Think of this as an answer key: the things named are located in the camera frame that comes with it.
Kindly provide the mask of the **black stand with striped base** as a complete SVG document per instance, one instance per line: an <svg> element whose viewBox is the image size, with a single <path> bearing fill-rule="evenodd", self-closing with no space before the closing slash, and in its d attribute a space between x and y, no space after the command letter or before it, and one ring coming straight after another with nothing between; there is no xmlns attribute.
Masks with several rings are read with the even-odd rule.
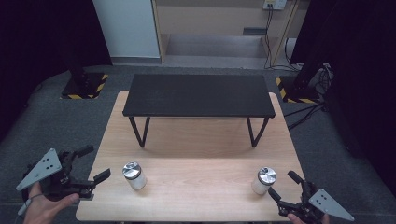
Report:
<svg viewBox="0 0 396 224"><path fill-rule="evenodd" d="M318 92L310 85L318 70L318 65L305 64L296 76L277 77L276 85L282 100L285 103L318 103Z"/></svg>
<svg viewBox="0 0 396 224"><path fill-rule="evenodd" d="M67 62L71 74L64 87L62 99L95 99L105 86L108 75L104 73L88 73L75 61Z"/></svg>

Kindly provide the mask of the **white panel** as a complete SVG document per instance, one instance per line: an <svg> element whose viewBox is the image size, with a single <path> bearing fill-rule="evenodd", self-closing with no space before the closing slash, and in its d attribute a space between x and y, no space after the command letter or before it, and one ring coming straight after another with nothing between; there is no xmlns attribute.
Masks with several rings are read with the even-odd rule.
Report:
<svg viewBox="0 0 396 224"><path fill-rule="evenodd" d="M151 0L93 0L115 58L160 58Z"/></svg>

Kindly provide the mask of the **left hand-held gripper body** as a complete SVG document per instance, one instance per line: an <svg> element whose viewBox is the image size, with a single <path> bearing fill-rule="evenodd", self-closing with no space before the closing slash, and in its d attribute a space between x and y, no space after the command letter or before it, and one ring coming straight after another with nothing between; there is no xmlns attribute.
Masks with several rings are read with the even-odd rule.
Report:
<svg viewBox="0 0 396 224"><path fill-rule="evenodd" d="M70 175L75 158L78 158L75 150L57 152L55 148L51 148L40 160L28 166L16 190L21 191L26 200L28 188L38 182L42 193L49 200L60 200L74 193L83 199L91 198L93 181L77 180Z"/></svg>

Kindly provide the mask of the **black shelf rack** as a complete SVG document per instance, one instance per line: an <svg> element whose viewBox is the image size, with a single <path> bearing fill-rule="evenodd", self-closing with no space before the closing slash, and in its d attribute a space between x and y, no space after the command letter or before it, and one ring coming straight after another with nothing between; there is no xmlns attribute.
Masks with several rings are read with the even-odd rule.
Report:
<svg viewBox="0 0 396 224"><path fill-rule="evenodd" d="M255 147L276 112L262 75L137 74L122 115L130 120L141 147L152 117L244 118ZM253 118L263 119L257 133L250 125Z"/></svg>

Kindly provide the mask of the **white wall socket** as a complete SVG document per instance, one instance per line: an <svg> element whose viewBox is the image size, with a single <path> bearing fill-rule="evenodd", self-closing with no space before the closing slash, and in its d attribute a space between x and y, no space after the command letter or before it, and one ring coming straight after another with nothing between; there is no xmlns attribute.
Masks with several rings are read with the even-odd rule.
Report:
<svg viewBox="0 0 396 224"><path fill-rule="evenodd" d="M264 0L263 9L283 10L288 0Z"/></svg>

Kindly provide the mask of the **black curtain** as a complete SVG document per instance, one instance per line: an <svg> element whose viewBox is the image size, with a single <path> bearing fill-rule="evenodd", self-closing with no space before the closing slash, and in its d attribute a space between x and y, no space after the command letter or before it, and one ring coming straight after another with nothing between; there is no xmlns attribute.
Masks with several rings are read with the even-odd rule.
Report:
<svg viewBox="0 0 396 224"><path fill-rule="evenodd" d="M0 141L42 81L79 64L111 64L93 0L0 0Z"/></svg>
<svg viewBox="0 0 396 224"><path fill-rule="evenodd" d="M331 66L337 131L396 196L396 0L310 0L291 61Z"/></svg>

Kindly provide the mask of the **person's left hand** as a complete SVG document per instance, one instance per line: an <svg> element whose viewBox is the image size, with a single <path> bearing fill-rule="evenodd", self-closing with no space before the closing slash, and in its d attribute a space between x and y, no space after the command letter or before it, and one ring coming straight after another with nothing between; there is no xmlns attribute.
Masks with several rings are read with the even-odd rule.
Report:
<svg viewBox="0 0 396 224"><path fill-rule="evenodd" d="M52 224L59 212L79 202L79 195L70 194L53 202L42 194L41 186L36 182L30 189L29 199L31 202L27 207L23 224Z"/></svg>

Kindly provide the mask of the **glass jar with white powder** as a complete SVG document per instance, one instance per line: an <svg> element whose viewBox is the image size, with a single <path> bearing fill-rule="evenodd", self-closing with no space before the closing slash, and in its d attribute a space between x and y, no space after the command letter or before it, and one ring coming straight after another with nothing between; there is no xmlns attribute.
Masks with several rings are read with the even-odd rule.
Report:
<svg viewBox="0 0 396 224"><path fill-rule="evenodd" d="M276 171L271 167L262 167L251 183L252 190L258 195L264 195L277 180Z"/></svg>
<svg viewBox="0 0 396 224"><path fill-rule="evenodd" d="M122 174L133 190L141 190L147 184L146 176L136 161L126 163L122 168Z"/></svg>

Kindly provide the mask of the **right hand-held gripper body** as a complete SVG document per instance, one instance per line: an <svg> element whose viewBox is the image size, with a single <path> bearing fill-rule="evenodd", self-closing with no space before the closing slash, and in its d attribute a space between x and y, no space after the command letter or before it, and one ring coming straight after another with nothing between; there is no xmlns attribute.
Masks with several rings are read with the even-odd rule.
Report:
<svg viewBox="0 0 396 224"><path fill-rule="evenodd" d="M305 180L298 181L298 184L302 187L299 203L285 202L279 195L276 195L276 205L281 216L293 214L306 224L324 224L322 219L325 215L347 221L355 220L325 189L318 189L312 182Z"/></svg>

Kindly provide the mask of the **person's right hand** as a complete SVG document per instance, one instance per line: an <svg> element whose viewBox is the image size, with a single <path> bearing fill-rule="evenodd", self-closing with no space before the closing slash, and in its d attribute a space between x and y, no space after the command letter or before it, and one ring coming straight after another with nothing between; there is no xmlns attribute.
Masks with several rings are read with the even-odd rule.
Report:
<svg viewBox="0 0 396 224"><path fill-rule="evenodd" d="M301 221L297 216L295 216L294 214L288 214L287 218L293 223L293 224L305 224L303 221ZM322 224L330 224L330 218L327 214L325 214L322 217L321 220Z"/></svg>

